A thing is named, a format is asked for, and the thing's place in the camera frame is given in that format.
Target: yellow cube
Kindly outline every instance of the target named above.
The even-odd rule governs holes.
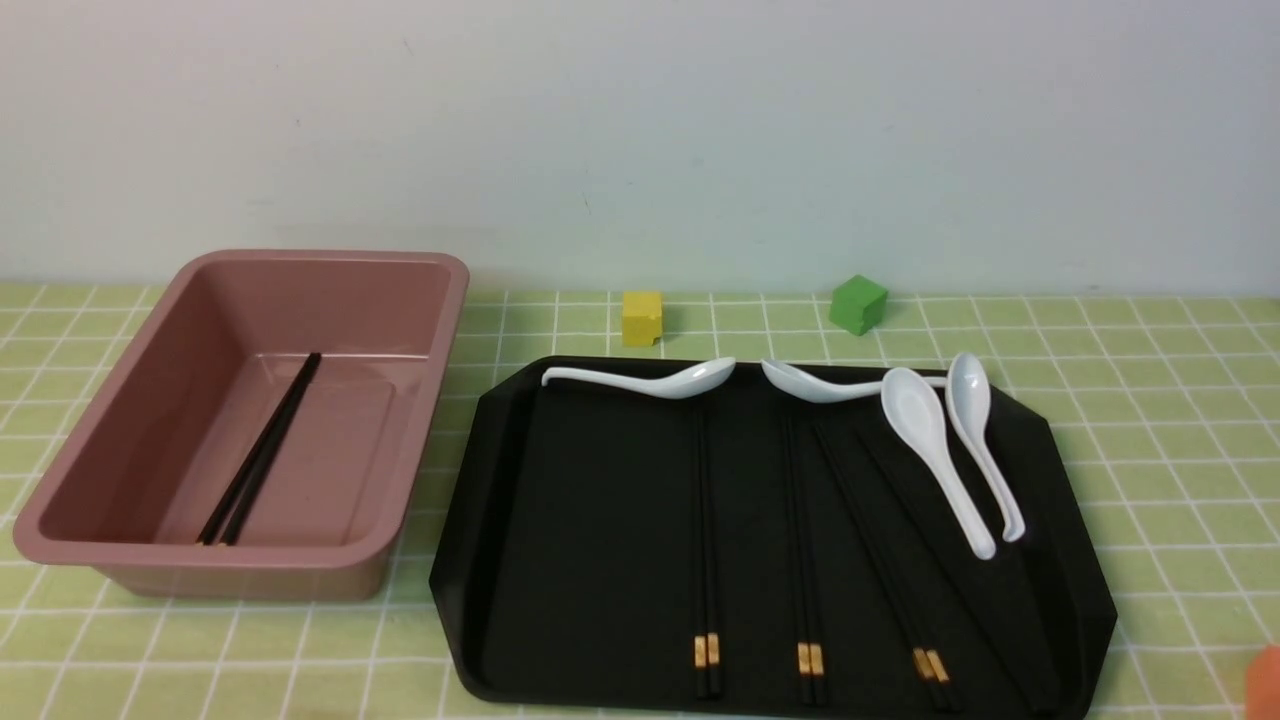
[[[622,293],[622,345],[649,347],[662,337],[662,293]]]

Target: pink plastic tray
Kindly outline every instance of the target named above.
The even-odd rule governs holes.
[[[138,594],[378,592],[468,273],[426,252],[224,251],[178,273],[14,525]],[[307,352],[324,361],[239,543],[193,544]]]

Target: table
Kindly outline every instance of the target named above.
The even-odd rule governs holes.
[[[890,301],[864,337],[813,295],[668,293],[666,336],[621,345],[621,293],[468,295],[387,587],[356,605],[133,597],[14,550],[23,500],[161,292],[0,284],[0,698],[27,717],[602,715],[470,697],[426,578],[480,393],[550,354],[943,368],[968,350],[1052,423],[1120,625],[1098,717],[1240,716],[1280,638],[1280,300]]]

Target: green cube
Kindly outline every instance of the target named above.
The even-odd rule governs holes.
[[[831,293],[831,322],[854,334],[867,334],[884,316],[888,291],[854,275]]]

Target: black serving tray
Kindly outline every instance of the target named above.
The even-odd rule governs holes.
[[[1083,717],[1116,621],[1048,424],[995,391],[987,438],[1028,533],[969,551],[928,469],[878,397],[810,405],[739,364],[681,401],[572,380],[552,365],[657,378],[685,361],[544,357],[480,398],[431,591],[462,684],[495,702],[780,716],[938,716],[812,432],[897,543],[965,712]],[[805,368],[832,382],[870,368]],[[724,692],[695,700],[691,664],[695,413],[707,418]],[[782,421],[805,477],[828,705],[800,702],[788,582]],[[998,538],[991,492],[952,457]]]

